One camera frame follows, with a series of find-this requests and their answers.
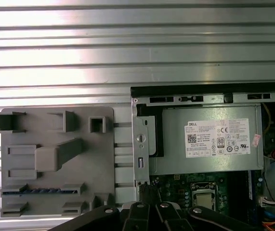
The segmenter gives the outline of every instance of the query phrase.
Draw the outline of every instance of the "motherboard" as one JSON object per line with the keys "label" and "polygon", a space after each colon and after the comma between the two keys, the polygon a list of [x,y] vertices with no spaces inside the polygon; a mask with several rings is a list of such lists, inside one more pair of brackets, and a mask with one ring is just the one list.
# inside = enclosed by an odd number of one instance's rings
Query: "motherboard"
{"label": "motherboard", "polygon": [[182,209],[204,206],[228,215],[227,173],[193,173],[151,176],[162,201],[175,202]]}

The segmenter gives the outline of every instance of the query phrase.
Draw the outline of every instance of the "corrugated metal sheet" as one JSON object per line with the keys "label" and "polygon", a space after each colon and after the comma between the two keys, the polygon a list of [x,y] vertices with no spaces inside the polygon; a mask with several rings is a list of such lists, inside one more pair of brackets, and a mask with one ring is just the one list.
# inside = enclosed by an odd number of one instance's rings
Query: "corrugated metal sheet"
{"label": "corrugated metal sheet", "polygon": [[133,200],[130,86],[273,80],[275,0],[0,0],[0,110],[113,107],[118,204]]}

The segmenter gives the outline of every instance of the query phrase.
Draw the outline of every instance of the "black plastic edge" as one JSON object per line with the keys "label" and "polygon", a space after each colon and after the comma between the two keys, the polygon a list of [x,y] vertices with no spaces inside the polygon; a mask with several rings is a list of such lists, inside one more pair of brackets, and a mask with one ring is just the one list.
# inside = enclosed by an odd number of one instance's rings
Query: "black plastic edge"
{"label": "black plastic edge", "polygon": [[242,92],[275,92],[275,82],[131,87],[131,96],[133,98],[184,94],[215,94]]}

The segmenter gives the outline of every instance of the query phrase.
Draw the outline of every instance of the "power supply label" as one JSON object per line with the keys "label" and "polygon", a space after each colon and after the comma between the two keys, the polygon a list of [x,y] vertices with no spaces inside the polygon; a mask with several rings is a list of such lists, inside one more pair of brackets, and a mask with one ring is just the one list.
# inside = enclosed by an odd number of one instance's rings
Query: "power supply label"
{"label": "power supply label", "polygon": [[189,121],[186,157],[250,154],[249,119]]}

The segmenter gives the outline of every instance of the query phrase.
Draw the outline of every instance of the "barcode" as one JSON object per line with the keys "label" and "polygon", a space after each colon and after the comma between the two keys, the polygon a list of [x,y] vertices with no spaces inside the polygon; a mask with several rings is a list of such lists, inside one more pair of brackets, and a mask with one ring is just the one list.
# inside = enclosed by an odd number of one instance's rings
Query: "barcode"
{"label": "barcode", "polygon": [[188,143],[196,143],[196,134],[187,135],[187,142]]}

